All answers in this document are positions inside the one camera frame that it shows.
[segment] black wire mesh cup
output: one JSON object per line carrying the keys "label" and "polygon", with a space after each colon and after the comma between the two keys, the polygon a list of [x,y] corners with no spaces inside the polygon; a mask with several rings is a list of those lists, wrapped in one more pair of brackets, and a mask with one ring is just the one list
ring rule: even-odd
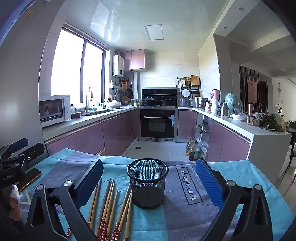
{"label": "black wire mesh cup", "polygon": [[165,177],[168,166],[161,160],[143,158],[133,161],[127,168],[131,181],[133,202],[140,208],[160,206],[165,197]]}

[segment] water heater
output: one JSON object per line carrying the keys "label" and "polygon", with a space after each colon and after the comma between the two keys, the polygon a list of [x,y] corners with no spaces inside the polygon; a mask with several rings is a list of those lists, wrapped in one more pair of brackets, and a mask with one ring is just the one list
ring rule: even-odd
{"label": "water heater", "polygon": [[119,54],[113,56],[113,76],[123,77],[123,57]]}

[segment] blue gripper pad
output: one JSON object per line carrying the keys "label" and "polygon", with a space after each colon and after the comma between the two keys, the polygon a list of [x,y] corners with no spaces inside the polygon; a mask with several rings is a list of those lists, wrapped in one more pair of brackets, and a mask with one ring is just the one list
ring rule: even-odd
{"label": "blue gripper pad", "polygon": [[210,196],[212,203],[222,209],[224,206],[224,191],[201,158],[196,161],[195,172]]}

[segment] pink painting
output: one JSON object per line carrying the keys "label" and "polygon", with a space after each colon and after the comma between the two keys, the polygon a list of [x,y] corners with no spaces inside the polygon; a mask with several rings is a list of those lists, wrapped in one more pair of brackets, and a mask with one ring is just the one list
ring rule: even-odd
{"label": "pink painting", "polygon": [[258,84],[255,81],[248,82],[248,102],[258,103]]}

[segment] silver thermos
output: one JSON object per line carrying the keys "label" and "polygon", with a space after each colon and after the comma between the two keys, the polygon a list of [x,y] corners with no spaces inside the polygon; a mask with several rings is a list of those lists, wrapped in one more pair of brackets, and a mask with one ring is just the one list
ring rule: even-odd
{"label": "silver thermos", "polygon": [[221,107],[221,118],[223,116],[229,116],[229,108],[227,106],[227,103],[223,103]]}

